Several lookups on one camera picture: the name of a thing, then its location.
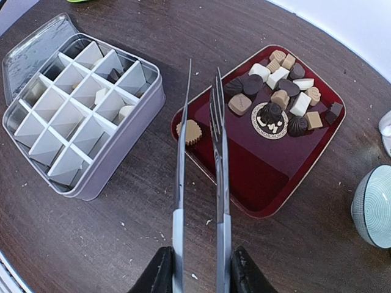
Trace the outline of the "bunny tin lid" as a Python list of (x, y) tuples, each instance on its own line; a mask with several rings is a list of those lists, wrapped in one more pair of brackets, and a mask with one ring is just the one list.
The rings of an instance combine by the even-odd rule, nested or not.
[(11, 49), (2, 60), (5, 103), (9, 106), (41, 66), (79, 31), (60, 13)]

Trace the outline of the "dark chocolate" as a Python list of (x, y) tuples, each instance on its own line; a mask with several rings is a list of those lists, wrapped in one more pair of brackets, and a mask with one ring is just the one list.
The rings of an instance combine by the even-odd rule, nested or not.
[(121, 78), (120, 72), (118, 72), (115, 68), (111, 70), (108, 74), (107, 80), (113, 84), (115, 84)]

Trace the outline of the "white oval chocolate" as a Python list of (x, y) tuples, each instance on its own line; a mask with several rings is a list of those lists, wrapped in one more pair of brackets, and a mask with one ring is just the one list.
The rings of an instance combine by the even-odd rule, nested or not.
[(95, 62), (93, 63), (93, 65), (91, 66), (91, 70), (94, 69), (102, 60), (103, 60), (103, 58), (100, 58), (100, 59), (98, 59), (97, 61), (95, 61)]
[(119, 121), (125, 119), (135, 108), (134, 105), (126, 105), (120, 108), (119, 110)]

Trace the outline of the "white square chocolate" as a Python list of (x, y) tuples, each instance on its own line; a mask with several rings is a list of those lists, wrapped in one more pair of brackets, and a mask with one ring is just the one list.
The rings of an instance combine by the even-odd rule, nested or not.
[(98, 90), (96, 93), (95, 93), (95, 100), (94, 100), (94, 105), (98, 105), (101, 100), (105, 97), (105, 95), (107, 94), (108, 92), (108, 89), (107, 88), (103, 88), (103, 89), (100, 89)]

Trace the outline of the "white handled tongs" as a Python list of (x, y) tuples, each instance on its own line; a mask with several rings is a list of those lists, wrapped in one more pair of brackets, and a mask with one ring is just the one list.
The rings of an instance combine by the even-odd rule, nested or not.
[[(185, 149), (186, 122), (188, 118), (189, 95), (185, 96), (185, 104), (181, 117), (181, 129), (178, 137), (177, 167), (175, 175), (175, 191), (173, 211), (173, 271), (172, 291), (184, 292), (184, 189), (185, 189)], [(228, 138), (225, 127), (225, 106), (222, 76), (216, 69), (211, 85), (210, 127), (213, 142), (213, 155), (216, 171), (216, 212), (217, 212), (217, 268), (216, 291), (230, 292), (230, 271), (232, 255), (232, 220), (230, 215), (229, 191), (229, 158)]]

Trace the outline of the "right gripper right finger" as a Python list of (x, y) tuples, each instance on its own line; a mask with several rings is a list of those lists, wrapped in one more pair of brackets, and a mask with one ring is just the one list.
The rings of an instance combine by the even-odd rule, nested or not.
[(277, 292), (243, 246), (232, 254), (230, 292)]

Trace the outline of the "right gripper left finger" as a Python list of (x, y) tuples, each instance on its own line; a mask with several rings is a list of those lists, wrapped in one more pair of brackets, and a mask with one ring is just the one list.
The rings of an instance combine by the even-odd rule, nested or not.
[(171, 293), (173, 274), (173, 249), (161, 247), (128, 293)]

